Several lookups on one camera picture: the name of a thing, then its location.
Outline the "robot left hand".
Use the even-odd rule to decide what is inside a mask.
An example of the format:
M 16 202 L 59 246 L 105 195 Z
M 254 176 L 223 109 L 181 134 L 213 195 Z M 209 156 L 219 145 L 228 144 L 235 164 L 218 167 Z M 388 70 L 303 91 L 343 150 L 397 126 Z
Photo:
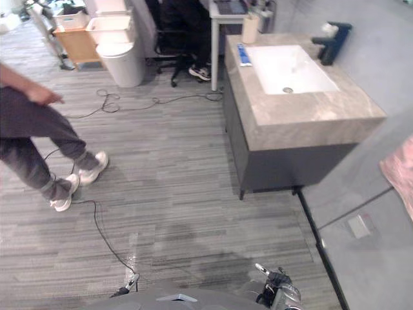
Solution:
M 139 279 L 140 279 L 140 274 L 139 273 L 134 274 L 131 277 L 131 279 L 129 279 L 128 283 L 125 286 L 120 287 L 114 294 L 112 294 L 110 296 L 110 298 L 114 298 L 114 297 L 122 296 L 122 295 L 127 295 L 132 289 L 135 289 L 136 292 L 138 292 L 137 283 L 138 283 Z

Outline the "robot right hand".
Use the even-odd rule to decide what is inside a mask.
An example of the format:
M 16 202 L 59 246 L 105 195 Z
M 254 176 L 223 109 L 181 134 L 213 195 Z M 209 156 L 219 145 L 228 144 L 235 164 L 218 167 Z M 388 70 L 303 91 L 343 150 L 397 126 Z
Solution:
M 291 284 L 292 281 L 282 267 L 278 268 L 278 272 L 271 271 L 259 263 L 256 263 L 255 267 L 267 276 L 263 291 L 258 294 L 256 303 L 271 307 L 274 303 L 278 289 L 280 289 L 283 284 Z

